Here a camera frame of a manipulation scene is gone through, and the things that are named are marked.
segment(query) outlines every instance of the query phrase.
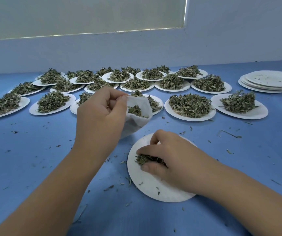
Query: stacked paper plate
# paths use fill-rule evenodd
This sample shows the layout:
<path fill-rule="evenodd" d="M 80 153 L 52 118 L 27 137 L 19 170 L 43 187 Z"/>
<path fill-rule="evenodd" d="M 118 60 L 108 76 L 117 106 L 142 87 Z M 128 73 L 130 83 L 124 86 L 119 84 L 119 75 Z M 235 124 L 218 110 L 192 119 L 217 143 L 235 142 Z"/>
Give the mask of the stacked paper plate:
<path fill-rule="evenodd" d="M 282 93 L 282 72 L 260 70 L 243 75 L 238 83 L 248 89 L 265 93 Z"/>

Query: white pouch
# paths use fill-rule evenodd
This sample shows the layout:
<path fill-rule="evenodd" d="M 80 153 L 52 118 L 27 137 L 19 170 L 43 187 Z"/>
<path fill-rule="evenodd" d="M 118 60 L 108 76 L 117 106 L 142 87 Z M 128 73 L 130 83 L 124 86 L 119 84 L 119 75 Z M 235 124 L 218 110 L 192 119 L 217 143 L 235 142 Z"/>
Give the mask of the white pouch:
<path fill-rule="evenodd" d="M 137 115 L 128 113 L 128 108 L 127 108 L 125 125 L 123 126 L 123 130 L 120 138 L 125 138 L 138 131 L 143 126 L 145 126 L 153 116 L 152 108 L 150 106 L 148 98 L 133 97 L 133 96 L 128 96 L 127 98 L 128 98 L 127 106 L 133 107 L 134 105 L 139 105 L 141 109 L 141 115 L 148 116 L 148 118 L 145 117 L 141 118 Z"/>

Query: paper plate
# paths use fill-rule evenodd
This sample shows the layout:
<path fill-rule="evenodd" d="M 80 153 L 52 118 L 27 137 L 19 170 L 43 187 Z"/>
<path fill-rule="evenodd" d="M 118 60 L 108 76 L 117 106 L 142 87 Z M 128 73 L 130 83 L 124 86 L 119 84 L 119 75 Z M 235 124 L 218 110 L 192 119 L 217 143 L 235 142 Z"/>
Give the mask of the paper plate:
<path fill-rule="evenodd" d="M 51 85 L 56 85 L 56 83 L 54 83 L 54 84 L 42 84 L 40 79 L 35 80 L 32 84 L 33 84 L 33 85 L 36 85 L 36 86 L 51 86 Z"/>
<path fill-rule="evenodd" d="M 134 75 L 131 74 L 131 73 L 129 73 L 130 78 L 127 79 L 126 81 L 115 82 L 115 81 L 110 81 L 110 80 L 107 79 L 107 78 L 109 78 L 109 76 L 110 76 L 111 74 L 112 74 L 112 72 L 109 72 L 109 73 L 107 73 L 107 74 L 104 74 L 104 75 L 102 76 L 102 79 L 103 79 L 104 81 L 106 81 L 107 83 L 111 83 L 111 84 L 122 84 L 122 83 L 126 83 L 128 80 L 134 78 Z"/>
<path fill-rule="evenodd" d="M 115 86 L 113 87 L 114 89 L 117 88 L 119 86 L 119 84 L 115 84 Z M 90 93 L 90 94 L 94 94 L 96 91 L 93 91 L 93 90 L 90 90 L 88 89 L 88 85 L 85 86 L 84 88 L 84 91 L 86 91 L 87 93 Z"/>
<path fill-rule="evenodd" d="M 282 87 L 282 72 L 271 70 L 254 71 L 245 75 L 245 78 L 255 84 L 268 87 Z"/>
<path fill-rule="evenodd" d="M 72 83 L 72 84 L 91 84 L 91 83 L 94 83 L 94 81 L 92 81 L 92 82 L 87 82 L 87 83 L 77 83 L 77 82 L 76 82 L 77 78 L 78 78 L 78 77 L 74 77 L 74 78 L 70 79 L 70 80 L 69 80 L 70 83 Z"/>
<path fill-rule="evenodd" d="M 251 86 L 243 83 L 241 79 L 238 79 L 238 83 L 242 87 L 245 87 L 247 89 L 254 90 L 254 91 L 257 91 L 257 92 L 262 92 L 262 93 L 282 93 L 282 90 L 279 90 L 279 91 L 277 91 L 277 90 L 265 90 L 265 89 L 257 89 L 257 88 L 251 87 Z"/>
<path fill-rule="evenodd" d="M 77 99 L 71 106 L 70 111 L 76 115 L 76 112 L 78 110 L 79 105 L 77 104 L 80 101 L 80 99 Z"/>
<path fill-rule="evenodd" d="M 142 171 L 138 163 L 135 162 L 137 150 L 143 146 L 149 145 L 152 136 L 153 133 L 139 139 L 132 146 L 129 152 L 127 167 L 130 178 L 134 182 L 135 186 L 148 197 L 163 202 L 182 202 L 194 197 L 195 194 L 179 190 L 173 186 L 170 186 L 166 181 L 162 181 L 161 178 Z"/>
<path fill-rule="evenodd" d="M 21 94 L 20 96 L 23 97 L 23 96 L 35 94 L 35 93 L 38 93 L 38 92 L 44 90 L 45 88 L 46 88 L 46 86 L 43 86 L 43 87 L 41 87 L 39 90 L 36 90 L 36 91 L 34 91 L 34 92 L 32 92 L 32 93 Z"/>
<path fill-rule="evenodd" d="M 80 90 L 81 88 L 83 88 L 85 86 L 85 84 L 82 84 L 80 87 L 78 87 L 77 89 L 75 89 L 75 90 L 71 90 L 71 91 L 68 91 L 68 92 L 61 92 L 61 93 L 72 93 L 72 92 L 75 92 L 75 91 L 78 91 L 78 90 Z M 50 90 L 49 90 L 49 92 L 55 92 L 56 90 L 55 89 L 53 89 L 53 88 L 51 88 Z"/>
<path fill-rule="evenodd" d="M 153 115 L 159 113 L 159 112 L 164 108 L 164 103 L 163 103 L 163 101 L 162 101 L 160 98 L 158 98 L 158 97 L 156 97 L 156 96 L 153 96 L 153 95 L 148 95 L 148 94 L 143 94 L 143 96 L 146 97 L 146 98 L 147 98 L 148 96 L 151 96 L 151 98 L 152 98 L 154 101 L 160 103 L 160 104 L 159 104 L 159 107 L 162 107 L 162 108 L 161 108 L 160 110 L 157 110 L 157 111 L 153 112 Z"/>
<path fill-rule="evenodd" d="M 223 106 L 220 99 L 227 98 L 230 95 L 231 95 L 230 93 L 222 93 L 222 94 L 214 95 L 211 98 L 212 104 L 215 106 L 217 110 L 221 111 L 222 113 L 225 113 L 232 117 L 242 118 L 242 119 L 261 119 L 261 118 L 265 118 L 269 113 L 268 109 L 257 100 L 254 101 L 254 104 L 259 107 L 252 109 L 249 112 L 246 112 L 245 114 L 244 113 L 231 113 L 225 110 L 224 107 L 219 107 L 219 106 Z"/>
<path fill-rule="evenodd" d="M 245 75 L 241 76 L 240 80 L 245 85 L 248 85 L 248 86 L 255 88 L 255 89 L 276 90 L 276 91 L 282 90 L 282 87 L 268 87 L 268 86 L 263 86 L 263 85 L 259 85 L 259 84 L 255 84 L 253 82 L 250 82 L 248 79 L 245 78 Z"/>
<path fill-rule="evenodd" d="M 60 76 L 63 77 L 65 76 L 66 74 L 64 72 L 60 72 Z"/>
<path fill-rule="evenodd" d="M 213 118 L 216 114 L 216 110 L 215 110 L 215 107 L 214 105 L 212 104 L 211 105 L 211 111 L 201 117 L 201 118 L 190 118 L 190 117 L 185 117 L 185 116 L 182 116 L 182 115 L 179 115 L 178 113 L 176 113 L 172 108 L 171 106 L 169 105 L 169 99 L 166 100 L 165 104 L 164 104 L 164 107 L 165 107 L 165 110 L 170 114 L 172 115 L 173 117 L 175 118 L 178 118 L 178 119 L 181 119 L 181 120 L 185 120 L 185 121 L 190 121 L 190 122 L 202 122 L 202 121 L 206 121 L 206 120 L 209 120 L 211 118 Z"/>
<path fill-rule="evenodd" d="M 76 97 L 72 94 L 69 94 L 69 93 L 64 93 L 65 96 L 69 96 L 70 97 L 70 100 L 68 102 L 66 102 L 65 106 L 62 106 L 60 108 L 58 108 L 57 110 L 55 111 L 51 111 L 49 113 L 39 113 L 37 112 L 37 109 L 38 109 L 38 102 L 34 103 L 30 109 L 29 109 L 29 112 L 30 114 L 33 114 L 33 115 L 48 115 L 48 114 L 53 114 L 53 113 L 56 113 L 56 112 L 59 112 L 59 111 L 62 111 L 68 107 L 70 107 L 74 101 L 76 101 Z"/>
<path fill-rule="evenodd" d="M 165 77 L 167 74 L 166 73 L 164 73 L 164 72 L 162 72 L 162 71 L 160 71 L 162 74 L 163 74 L 163 77 Z M 142 78 L 142 73 L 143 73 L 143 71 L 141 71 L 141 72 L 139 72 L 139 73 L 137 73 L 136 74 L 136 77 L 138 78 L 138 79 L 142 79 L 142 80 L 146 80 L 146 81 L 160 81 L 160 80 L 162 80 L 162 79 L 144 79 L 144 78 Z"/>
<path fill-rule="evenodd" d="M 154 82 L 149 82 L 149 83 L 150 83 L 150 87 L 148 87 L 148 88 L 146 88 L 146 89 L 143 89 L 143 90 L 140 90 L 140 89 L 133 89 L 133 90 L 131 90 L 131 89 L 126 89 L 126 88 L 123 87 L 123 84 L 120 85 L 120 88 L 121 88 L 123 91 L 127 91 L 127 92 L 134 92 L 134 91 L 136 91 L 136 90 L 139 90 L 140 92 L 144 92 L 144 91 L 148 91 L 148 90 L 154 88 L 155 83 L 154 83 Z"/>
<path fill-rule="evenodd" d="M 0 118 L 3 117 L 3 116 L 9 115 L 9 114 L 15 113 L 16 111 L 19 111 L 20 109 L 26 107 L 29 103 L 30 103 L 30 99 L 29 98 L 21 97 L 21 100 L 19 102 L 19 107 L 17 109 L 15 109 L 15 110 L 12 110 L 12 111 L 8 112 L 8 113 L 1 114 Z"/>
<path fill-rule="evenodd" d="M 230 84 L 228 84 L 228 83 L 226 83 L 226 82 L 224 82 L 225 90 L 220 91 L 220 92 L 208 92 L 208 91 L 204 91 L 204 90 L 198 89 L 197 87 L 195 87 L 195 86 L 193 85 L 193 81 L 190 83 L 190 85 L 191 85 L 191 87 L 192 87 L 193 89 L 195 89 L 195 90 L 197 90 L 197 91 L 200 91 L 200 92 L 202 92 L 202 93 L 210 93 L 210 94 L 227 93 L 227 92 L 229 92 L 229 91 L 232 90 L 232 87 L 230 86 Z"/>
<path fill-rule="evenodd" d="M 199 69 L 199 71 L 200 71 L 200 73 L 202 75 L 197 75 L 197 77 L 184 77 L 184 76 L 179 76 L 179 77 L 181 77 L 183 79 L 202 79 L 202 78 L 204 78 L 204 77 L 209 75 L 208 72 L 206 72 L 206 71 L 204 71 L 202 69 Z M 169 71 L 170 74 L 176 74 L 176 72 L 177 71 Z"/>
<path fill-rule="evenodd" d="M 160 84 L 160 81 L 155 82 L 155 87 L 160 89 L 160 90 L 166 91 L 166 92 L 181 92 L 181 91 L 185 91 L 185 90 L 190 88 L 190 83 L 188 81 L 184 81 L 183 84 L 182 84 L 182 88 L 176 89 L 176 90 L 163 89 L 159 86 L 159 84 Z"/>

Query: white paper plate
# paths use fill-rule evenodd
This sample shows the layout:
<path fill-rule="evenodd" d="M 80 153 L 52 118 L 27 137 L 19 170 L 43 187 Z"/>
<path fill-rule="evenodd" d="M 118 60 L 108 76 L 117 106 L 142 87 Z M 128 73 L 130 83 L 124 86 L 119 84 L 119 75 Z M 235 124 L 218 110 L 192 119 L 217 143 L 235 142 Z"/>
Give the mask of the white paper plate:
<path fill-rule="evenodd" d="M 245 85 L 248 85 L 252 88 L 255 89 L 265 89 L 265 90 L 276 90 L 276 91 L 280 91 L 282 90 L 282 87 L 268 87 L 268 86 L 263 86 L 263 85 L 259 85 L 259 84 L 255 84 L 253 82 L 250 82 L 248 79 L 245 78 L 246 75 L 243 75 L 240 77 L 241 82 L 243 82 Z"/>
<path fill-rule="evenodd" d="M 165 77 L 167 74 L 166 73 L 164 73 L 164 72 L 162 72 L 162 71 L 160 71 L 162 74 L 163 74 L 163 77 Z M 161 78 L 161 79 L 144 79 L 144 78 L 142 78 L 142 73 L 143 73 L 143 71 L 141 71 L 141 72 L 139 72 L 139 73 L 137 73 L 136 74 L 136 77 L 138 78 L 138 79 L 142 79 L 142 80 L 146 80 L 146 81 L 160 81 L 160 80 L 162 80 L 163 78 Z"/>
<path fill-rule="evenodd" d="M 20 96 L 23 97 L 23 96 L 31 95 L 31 94 L 34 94 L 34 93 L 38 93 L 38 92 L 44 90 L 45 88 L 46 88 L 46 86 L 43 86 L 43 87 L 41 87 L 39 90 L 36 90 L 36 91 L 34 91 L 34 92 L 32 92 L 32 93 L 21 94 Z"/>
<path fill-rule="evenodd" d="M 282 87 L 282 72 L 271 70 L 254 71 L 245 75 L 245 78 L 255 84 L 268 87 Z"/>
<path fill-rule="evenodd" d="M 159 107 L 162 107 L 162 108 L 161 108 L 160 110 L 157 110 L 157 111 L 153 112 L 153 115 L 159 113 L 159 112 L 164 108 L 164 103 L 163 103 L 163 101 L 162 101 L 160 98 L 158 98 L 158 97 L 156 97 L 156 96 L 153 96 L 153 95 L 148 95 L 148 94 L 143 94 L 143 96 L 146 97 L 146 98 L 147 98 L 148 96 L 151 96 L 151 98 L 154 99 L 154 101 L 160 103 L 160 104 L 159 104 Z"/>
<path fill-rule="evenodd" d="M 70 111 L 76 115 L 76 112 L 78 110 L 78 107 L 80 107 L 77 103 L 80 101 L 80 99 L 77 99 L 71 106 Z"/>
<path fill-rule="evenodd" d="M 210 93 L 210 94 L 221 94 L 221 93 L 227 93 L 227 92 L 229 92 L 229 91 L 231 91 L 231 90 L 232 90 L 231 85 L 230 85 L 230 84 L 228 84 L 228 83 L 226 83 L 226 82 L 224 82 L 224 87 L 225 87 L 225 90 L 220 91 L 220 92 L 208 92 L 208 91 L 204 91 L 204 90 L 198 89 L 197 87 L 195 87 L 195 86 L 193 85 L 193 81 L 190 83 L 190 85 L 191 85 L 191 87 L 192 87 L 193 89 L 195 89 L 195 90 L 197 90 L 197 91 L 200 91 L 200 92 L 202 92 L 202 93 Z"/>
<path fill-rule="evenodd" d="M 211 118 L 213 118 L 216 114 L 216 110 L 215 107 L 213 106 L 213 104 L 211 105 L 212 110 L 205 116 L 201 117 L 201 118 L 190 118 L 190 117 L 185 117 L 182 115 L 179 115 L 178 113 L 176 113 L 171 106 L 169 105 L 169 99 L 166 100 L 165 104 L 164 104 L 165 110 L 172 115 L 175 118 L 181 119 L 181 120 L 185 120 L 185 121 L 190 121 L 190 122 L 202 122 L 202 121 L 206 121 L 209 120 Z"/>
<path fill-rule="evenodd" d="M 131 74 L 131 73 L 129 73 L 130 78 L 127 79 L 126 81 L 114 82 L 114 81 L 110 81 L 110 80 L 107 79 L 107 78 L 109 78 L 109 76 L 110 76 L 111 74 L 112 74 L 112 72 L 109 72 L 109 73 L 107 73 L 107 74 L 104 74 L 104 75 L 102 76 L 102 79 L 103 79 L 104 81 L 106 81 L 107 83 L 111 83 L 111 84 L 122 84 L 122 83 L 126 83 L 128 80 L 134 78 L 134 75 Z"/>
<path fill-rule="evenodd" d="M 254 90 L 254 91 L 257 91 L 257 92 L 262 92 L 262 93 L 282 93 L 282 90 L 265 90 L 265 89 L 257 89 L 257 88 L 254 88 L 254 87 L 250 87 L 249 85 L 243 83 L 241 81 L 241 79 L 238 79 L 238 83 L 242 86 L 242 87 L 245 87 L 247 89 L 250 89 L 250 90 Z"/>
<path fill-rule="evenodd" d="M 117 88 L 119 86 L 119 84 L 115 84 L 115 86 L 113 87 L 114 89 Z M 94 94 L 96 91 L 93 91 L 93 90 L 90 90 L 88 89 L 88 85 L 85 86 L 84 88 L 84 91 L 86 91 L 87 93 L 90 93 L 90 94 Z"/>
<path fill-rule="evenodd" d="M 85 84 L 82 84 L 80 87 L 78 87 L 77 89 L 75 89 L 75 90 L 71 90 L 71 91 L 67 91 L 67 92 L 61 92 L 61 93 L 72 93 L 72 92 L 75 92 L 75 91 L 78 91 L 78 90 L 80 90 L 81 88 L 83 88 L 85 86 Z M 50 90 L 49 90 L 49 92 L 55 92 L 56 90 L 55 89 L 53 89 L 53 88 L 51 88 Z"/>
<path fill-rule="evenodd" d="M 148 87 L 148 88 L 146 88 L 146 89 L 143 89 L 143 90 L 140 90 L 140 89 L 133 89 L 133 90 L 131 90 L 131 89 L 126 89 L 126 88 L 123 87 L 123 84 L 120 85 L 120 88 L 121 88 L 123 91 L 127 91 L 127 92 L 134 92 L 134 91 L 136 91 L 136 90 L 139 90 L 140 92 L 144 92 L 144 91 L 148 91 L 148 90 L 154 88 L 155 83 L 154 83 L 154 82 L 149 82 L 149 83 L 150 83 L 150 87 Z"/>
<path fill-rule="evenodd" d="M 63 77 L 65 76 L 66 74 L 64 72 L 60 72 L 60 76 Z"/>
<path fill-rule="evenodd" d="M 36 86 L 52 86 L 52 85 L 56 85 L 56 83 L 54 83 L 54 84 L 42 84 L 40 79 L 35 80 L 32 84 L 36 85 Z"/>
<path fill-rule="evenodd" d="M 74 77 L 74 78 L 70 79 L 70 80 L 69 80 L 70 83 L 72 83 L 72 84 L 91 84 L 91 83 L 94 83 L 94 81 L 92 81 L 92 82 L 87 82 L 87 83 L 77 83 L 77 82 L 76 82 L 77 78 L 78 78 L 78 77 Z"/>
<path fill-rule="evenodd" d="M 65 106 L 62 106 L 60 108 L 58 108 L 57 110 L 55 111 L 51 111 L 49 113 L 39 113 L 37 112 L 37 109 L 38 109 L 38 101 L 36 103 L 34 103 L 31 107 L 30 107 L 30 114 L 33 114 L 33 115 L 48 115 L 48 114 L 53 114 L 53 113 L 56 113 L 56 112 L 59 112 L 59 111 L 62 111 L 68 107 L 70 107 L 74 101 L 76 101 L 76 97 L 72 94 L 69 94 L 69 93 L 64 93 L 65 96 L 69 96 L 70 97 L 70 100 L 68 102 L 66 102 Z"/>
<path fill-rule="evenodd" d="M 202 75 L 197 75 L 197 77 L 184 77 L 184 76 L 179 76 L 179 77 L 181 77 L 183 79 L 202 79 L 202 78 L 204 78 L 204 77 L 209 75 L 208 72 L 206 72 L 206 71 L 204 71 L 202 69 L 199 69 L 199 71 L 200 71 L 200 73 Z M 177 71 L 169 71 L 170 74 L 175 74 L 176 72 Z"/>
<path fill-rule="evenodd" d="M 233 117 L 236 117 L 236 118 L 242 118 L 242 119 L 261 119 L 261 118 L 265 118 L 269 113 L 266 106 L 264 106 L 262 103 L 260 103 L 257 100 L 254 101 L 254 104 L 256 106 L 259 106 L 259 107 L 252 109 L 249 112 L 246 112 L 245 114 L 243 114 L 243 113 L 231 113 L 231 112 L 225 110 L 224 107 L 219 107 L 219 106 L 223 106 L 220 99 L 227 98 L 230 95 L 231 95 L 230 93 L 222 93 L 222 94 L 214 95 L 211 98 L 212 104 L 215 106 L 215 108 L 217 110 L 221 111 L 222 113 L 225 113 L 227 115 L 230 115 L 230 116 L 233 116 Z"/>
<path fill-rule="evenodd" d="M 138 187 L 138 189 L 148 197 L 163 202 L 183 202 L 194 197 L 195 194 L 179 190 L 173 186 L 170 186 L 166 181 L 162 181 L 161 178 L 142 171 L 138 163 L 135 162 L 137 150 L 143 146 L 149 145 L 152 136 L 153 133 L 139 139 L 132 146 L 129 152 L 127 167 L 130 178 L 134 182 L 135 186 Z"/>
<path fill-rule="evenodd" d="M 181 91 L 185 91 L 185 90 L 190 88 L 190 83 L 188 81 L 184 81 L 183 84 L 182 84 L 182 88 L 176 89 L 176 90 L 163 89 L 159 86 L 159 84 L 160 84 L 160 81 L 155 82 L 155 87 L 160 89 L 160 90 L 166 91 L 166 92 L 181 92 Z"/>
<path fill-rule="evenodd" d="M 15 110 L 12 110 L 12 111 L 8 112 L 8 113 L 1 114 L 0 118 L 3 117 L 3 116 L 9 115 L 11 113 L 15 113 L 16 111 L 19 111 L 20 109 L 26 107 L 29 103 L 30 103 L 30 99 L 29 98 L 21 97 L 21 100 L 19 102 L 19 107 L 17 109 L 15 109 Z"/>

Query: blue surface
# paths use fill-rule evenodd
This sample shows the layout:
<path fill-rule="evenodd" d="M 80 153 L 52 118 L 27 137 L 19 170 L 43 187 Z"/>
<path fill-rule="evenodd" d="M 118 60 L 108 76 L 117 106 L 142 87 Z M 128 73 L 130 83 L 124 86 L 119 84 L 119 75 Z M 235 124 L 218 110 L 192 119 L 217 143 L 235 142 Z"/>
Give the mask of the blue surface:
<path fill-rule="evenodd" d="M 264 69 L 282 71 L 282 61 L 199 67 L 210 74 L 220 75 L 232 85 L 231 92 L 239 89 L 248 91 L 237 83 L 241 75 Z M 0 97 L 19 82 L 32 81 L 37 75 L 0 75 Z M 0 223 L 46 178 L 72 147 L 76 116 L 69 109 L 47 116 L 34 116 L 28 112 L 29 107 L 47 91 L 49 89 L 27 96 L 31 99 L 27 107 L 0 118 Z M 84 89 L 74 93 L 77 99 L 82 91 Z M 145 93 L 155 95 L 163 102 L 171 95 L 156 88 Z M 192 88 L 181 92 L 186 93 L 212 96 Z M 128 177 L 127 165 L 119 163 L 127 159 L 131 145 L 143 135 L 160 128 L 176 133 L 186 131 L 184 137 L 212 157 L 282 194 L 282 93 L 256 92 L 256 96 L 269 109 L 269 115 L 264 119 L 249 120 L 253 125 L 220 112 L 216 113 L 214 122 L 185 122 L 163 110 L 138 132 L 122 139 L 110 155 L 110 160 L 103 164 L 88 186 L 91 192 L 84 194 L 75 216 L 77 218 L 88 204 L 81 217 L 82 223 L 72 225 L 68 236 L 249 235 L 231 214 L 205 197 L 196 196 L 181 203 L 164 203 L 142 194 L 133 184 L 128 187 L 125 179 Z M 225 133 L 217 136 L 220 130 L 234 134 L 238 129 L 238 135 L 242 138 Z M 112 184 L 114 188 L 103 191 Z"/>

